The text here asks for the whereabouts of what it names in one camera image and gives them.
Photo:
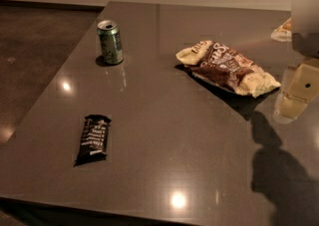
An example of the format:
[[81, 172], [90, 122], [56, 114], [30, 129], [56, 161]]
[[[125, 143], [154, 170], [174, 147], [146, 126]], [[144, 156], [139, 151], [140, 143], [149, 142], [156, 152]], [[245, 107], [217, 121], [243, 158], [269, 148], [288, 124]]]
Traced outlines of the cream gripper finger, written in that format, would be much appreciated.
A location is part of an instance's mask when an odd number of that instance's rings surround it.
[[284, 73], [276, 101], [276, 114], [281, 119], [297, 119], [319, 96], [319, 65], [301, 63], [289, 66]]

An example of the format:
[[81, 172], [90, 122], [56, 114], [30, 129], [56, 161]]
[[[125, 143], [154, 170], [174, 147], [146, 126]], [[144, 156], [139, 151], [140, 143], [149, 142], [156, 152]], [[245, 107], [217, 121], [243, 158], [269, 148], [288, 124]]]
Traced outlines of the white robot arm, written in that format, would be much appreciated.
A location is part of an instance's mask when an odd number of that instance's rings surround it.
[[296, 120], [319, 95], [319, 0], [292, 0], [292, 48], [306, 59], [289, 66], [275, 104], [279, 122]]

